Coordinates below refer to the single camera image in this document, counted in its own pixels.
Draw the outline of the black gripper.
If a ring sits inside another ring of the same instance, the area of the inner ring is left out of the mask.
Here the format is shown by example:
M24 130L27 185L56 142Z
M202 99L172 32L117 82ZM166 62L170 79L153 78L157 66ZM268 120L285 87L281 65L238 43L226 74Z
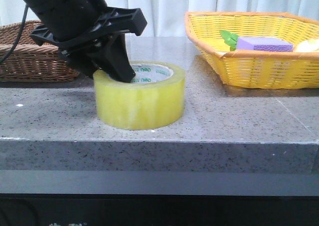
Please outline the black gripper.
M98 70L125 83L135 77L125 33L139 36L146 28L140 8L111 7L104 0L30 0L30 9L42 21L31 38L57 46L68 67L91 79Z

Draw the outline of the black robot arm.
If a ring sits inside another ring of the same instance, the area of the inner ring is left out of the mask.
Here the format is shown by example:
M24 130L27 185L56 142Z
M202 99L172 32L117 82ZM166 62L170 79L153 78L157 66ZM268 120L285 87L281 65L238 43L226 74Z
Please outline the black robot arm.
M57 46L68 67L88 77L100 69L126 83L135 77L125 34L140 36L146 28L140 8L111 7L105 0L23 1L42 22L30 37L39 46Z

